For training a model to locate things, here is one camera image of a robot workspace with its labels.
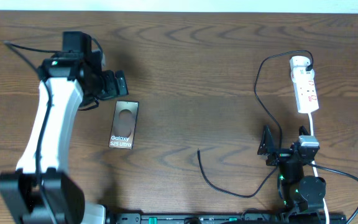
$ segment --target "wooden desk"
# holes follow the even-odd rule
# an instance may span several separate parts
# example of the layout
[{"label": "wooden desk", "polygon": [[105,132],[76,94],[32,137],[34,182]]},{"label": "wooden desk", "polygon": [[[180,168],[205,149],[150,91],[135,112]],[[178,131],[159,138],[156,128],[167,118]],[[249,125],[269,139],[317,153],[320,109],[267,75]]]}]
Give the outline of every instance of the wooden desk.
[{"label": "wooden desk", "polygon": [[[70,175],[89,201],[145,213],[282,207],[276,175],[251,199],[214,191],[201,177],[196,151],[202,150],[216,185],[239,194],[257,188],[272,170],[256,154],[262,127],[269,124],[275,134],[277,128],[255,99],[255,76],[265,57],[296,49],[315,58],[316,163],[358,176],[358,15],[339,14],[0,12],[0,171],[14,170],[27,145],[39,85],[2,41],[58,50],[65,30],[97,37],[107,68],[126,72],[130,95],[121,100],[140,102],[131,151],[108,148],[115,101],[78,112]],[[36,65],[48,57],[25,54]],[[296,111],[289,59],[266,63],[258,86],[283,126],[283,146],[308,125],[307,115]],[[349,217],[358,205],[358,183],[320,174],[329,210]],[[0,197],[0,223],[10,222]]]}]

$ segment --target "power strip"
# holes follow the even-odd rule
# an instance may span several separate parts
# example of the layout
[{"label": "power strip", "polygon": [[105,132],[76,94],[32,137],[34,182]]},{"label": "power strip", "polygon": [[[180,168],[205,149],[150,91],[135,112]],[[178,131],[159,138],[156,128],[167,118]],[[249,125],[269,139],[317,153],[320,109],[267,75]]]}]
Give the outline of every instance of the power strip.
[{"label": "power strip", "polygon": [[309,65],[310,60],[304,56],[294,56],[290,60],[291,79],[299,113],[311,113],[319,108],[314,70],[306,71]]}]

